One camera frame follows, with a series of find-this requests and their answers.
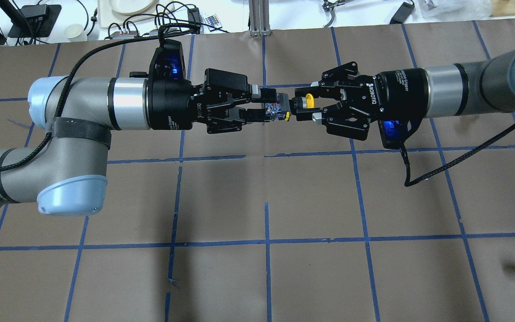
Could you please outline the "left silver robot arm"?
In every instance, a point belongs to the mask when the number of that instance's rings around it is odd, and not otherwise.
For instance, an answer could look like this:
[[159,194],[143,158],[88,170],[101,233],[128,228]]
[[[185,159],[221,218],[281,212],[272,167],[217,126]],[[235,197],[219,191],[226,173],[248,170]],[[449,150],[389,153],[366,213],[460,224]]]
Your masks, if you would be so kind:
[[206,70],[201,85],[176,70],[169,76],[77,77],[56,117],[65,84],[65,76],[53,76],[31,86],[30,116],[51,139],[26,165],[0,173],[0,208],[35,202],[41,214],[96,214],[106,195],[112,131],[190,130],[199,122],[209,134],[235,132],[269,120],[264,109],[246,110],[242,104],[277,100],[274,89],[216,69]]

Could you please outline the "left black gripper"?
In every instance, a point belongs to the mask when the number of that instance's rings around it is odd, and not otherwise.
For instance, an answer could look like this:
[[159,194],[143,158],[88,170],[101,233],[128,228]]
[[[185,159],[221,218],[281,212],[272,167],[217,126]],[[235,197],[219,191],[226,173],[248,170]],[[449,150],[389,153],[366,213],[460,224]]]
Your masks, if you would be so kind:
[[206,106],[236,103],[276,103],[275,89],[249,84],[246,75],[208,68],[204,82],[189,80],[148,80],[146,82],[147,120],[152,130],[191,130],[194,122],[207,125],[208,134],[242,130],[248,123],[266,123],[264,109],[239,106],[211,110]]

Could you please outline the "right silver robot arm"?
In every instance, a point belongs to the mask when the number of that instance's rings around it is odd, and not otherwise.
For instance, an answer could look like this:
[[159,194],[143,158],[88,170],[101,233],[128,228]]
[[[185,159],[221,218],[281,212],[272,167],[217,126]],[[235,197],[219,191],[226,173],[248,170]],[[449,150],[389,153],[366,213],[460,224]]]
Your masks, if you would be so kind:
[[289,106],[299,122],[354,140],[366,140],[376,122],[384,148],[399,149],[426,118],[515,112],[515,50],[481,62],[374,76],[349,62],[295,89]]

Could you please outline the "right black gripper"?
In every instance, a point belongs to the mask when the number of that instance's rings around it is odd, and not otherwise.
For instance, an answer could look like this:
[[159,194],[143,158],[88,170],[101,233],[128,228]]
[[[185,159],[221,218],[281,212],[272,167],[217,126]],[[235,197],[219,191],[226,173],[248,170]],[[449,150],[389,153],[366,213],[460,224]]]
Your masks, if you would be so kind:
[[[376,107],[366,115],[347,106],[371,106],[372,83]],[[349,62],[321,73],[321,80],[295,89],[294,116],[299,122],[325,126],[327,134],[365,141],[370,122],[424,118],[429,96],[425,70],[402,69],[368,76],[358,64]],[[315,107],[315,98],[341,102]]]

